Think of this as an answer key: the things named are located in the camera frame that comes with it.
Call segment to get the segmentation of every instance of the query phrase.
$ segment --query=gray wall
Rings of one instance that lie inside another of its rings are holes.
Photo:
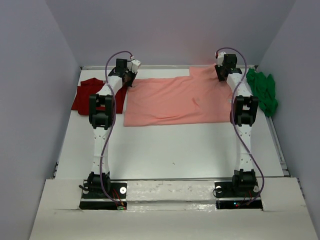
[[[78,64],[44,0],[0,1],[0,239],[29,239]]]
[[[211,64],[237,48],[259,64],[295,0],[46,0],[81,66],[130,50],[144,65]]]
[[[299,177],[320,236],[319,0],[297,0],[258,68],[272,73],[273,120],[291,174]]]

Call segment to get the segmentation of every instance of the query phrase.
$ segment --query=folded cloth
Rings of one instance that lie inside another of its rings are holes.
[[[253,96],[259,98],[259,107],[264,115],[271,117],[278,107],[276,100],[276,83],[271,74],[268,77],[263,72],[256,72],[250,68],[246,80],[251,87]]]
[[[103,81],[97,78],[90,78],[88,80],[82,81],[81,86],[76,89],[76,96],[71,107],[71,110],[77,110],[80,115],[89,115],[89,96],[91,94],[96,94],[105,85]],[[116,113],[122,114],[124,108],[124,102],[127,93],[127,87],[123,86],[115,95],[116,101]],[[104,110],[105,107],[98,107],[99,110]]]
[[[124,126],[230,121],[232,91],[215,66],[190,67],[189,76],[136,79],[128,90]]]

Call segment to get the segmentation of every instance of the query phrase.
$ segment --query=pink cloth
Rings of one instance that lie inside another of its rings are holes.
[[[128,90],[124,126],[229,122],[231,97],[214,65],[190,67],[190,76],[136,79]]]

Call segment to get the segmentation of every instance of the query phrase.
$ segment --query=cloth fold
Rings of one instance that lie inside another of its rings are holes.
[[[232,92],[215,66],[190,67],[189,76],[136,79],[128,90],[124,126],[230,121]]]
[[[256,72],[250,68],[246,80],[251,87],[252,94],[259,98],[259,107],[267,117],[275,114],[278,107],[276,100],[276,83],[271,74],[266,77],[263,72]]]
[[[89,115],[89,96],[99,92],[105,83],[97,78],[90,78],[82,81],[80,86],[76,89],[76,96],[71,107],[71,110],[77,110],[80,115]],[[122,114],[124,108],[124,102],[127,93],[127,87],[123,86],[115,95],[116,101],[116,113]],[[104,110],[105,107],[98,107],[99,110]]]

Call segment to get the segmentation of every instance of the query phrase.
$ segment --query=white table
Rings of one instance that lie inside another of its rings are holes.
[[[137,79],[188,76],[188,69],[141,69]],[[104,80],[104,70],[83,70],[79,84]],[[114,180],[230,178],[236,163],[236,135],[230,123],[124,127],[118,114],[109,141]],[[259,109],[252,127],[252,152],[266,177],[283,171],[266,117]],[[56,179],[86,179],[94,150],[87,116],[71,111]]]

